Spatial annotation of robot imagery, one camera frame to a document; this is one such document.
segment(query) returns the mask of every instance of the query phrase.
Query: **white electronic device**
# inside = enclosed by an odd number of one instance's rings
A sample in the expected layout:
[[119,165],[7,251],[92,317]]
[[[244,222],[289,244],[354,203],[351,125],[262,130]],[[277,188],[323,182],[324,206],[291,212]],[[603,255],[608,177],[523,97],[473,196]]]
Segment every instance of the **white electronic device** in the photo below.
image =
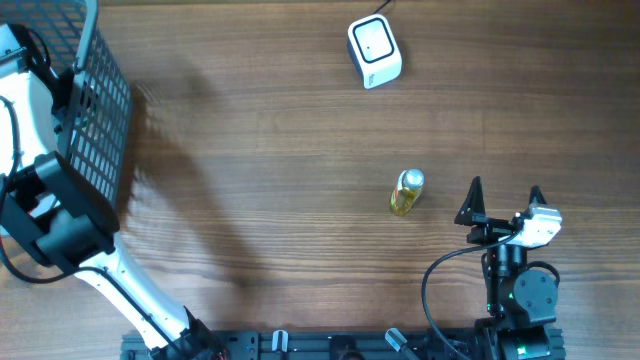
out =
[[402,56],[387,19],[373,14],[360,19],[347,31],[349,55],[362,77],[365,89],[389,82],[402,71]]

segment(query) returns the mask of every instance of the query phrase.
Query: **blue bottle cap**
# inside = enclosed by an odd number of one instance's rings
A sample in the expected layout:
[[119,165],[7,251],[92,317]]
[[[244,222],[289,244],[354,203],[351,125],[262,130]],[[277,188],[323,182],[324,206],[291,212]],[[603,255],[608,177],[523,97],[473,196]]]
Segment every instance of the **blue bottle cap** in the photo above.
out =
[[407,170],[402,184],[409,190],[418,190],[424,185],[424,174],[418,169]]

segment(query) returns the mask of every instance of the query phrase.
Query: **wood grain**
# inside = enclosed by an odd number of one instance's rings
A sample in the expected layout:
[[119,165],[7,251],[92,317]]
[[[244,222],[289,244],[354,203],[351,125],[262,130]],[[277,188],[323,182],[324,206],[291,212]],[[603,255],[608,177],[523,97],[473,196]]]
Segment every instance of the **wood grain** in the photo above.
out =
[[[101,9],[136,107],[119,209],[135,258],[214,329],[421,329],[420,279],[466,246],[471,179],[496,217],[539,184],[564,228],[531,257],[562,273],[569,358],[637,358],[637,4],[398,1],[403,74],[365,91],[345,31],[377,5]],[[425,193],[397,218],[410,167]],[[479,254],[441,267],[436,319],[486,316]],[[0,358],[113,359],[132,330],[75,279],[0,280]]]

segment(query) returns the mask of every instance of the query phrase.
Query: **basket handle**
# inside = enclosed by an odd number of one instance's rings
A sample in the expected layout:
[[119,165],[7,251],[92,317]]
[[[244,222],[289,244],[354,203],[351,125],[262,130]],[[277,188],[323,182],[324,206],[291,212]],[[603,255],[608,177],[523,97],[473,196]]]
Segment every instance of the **basket handle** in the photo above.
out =
[[82,36],[78,44],[76,59],[73,62],[73,72],[75,74],[81,73],[87,67],[87,57],[89,55],[89,48],[91,47],[91,40],[93,39],[93,33],[98,24],[98,0],[84,0],[84,3],[87,7],[87,16],[84,20],[84,28],[82,29]]

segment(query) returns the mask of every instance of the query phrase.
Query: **gray plastic basket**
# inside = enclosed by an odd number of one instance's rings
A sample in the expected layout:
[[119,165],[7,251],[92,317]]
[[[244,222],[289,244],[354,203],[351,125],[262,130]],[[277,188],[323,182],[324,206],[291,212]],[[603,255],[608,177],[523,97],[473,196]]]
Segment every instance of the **gray plastic basket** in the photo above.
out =
[[33,29],[47,44],[53,70],[73,70],[58,148],[115,206],[133,104],[97,20],[97,0],[0,0],[0,24]]

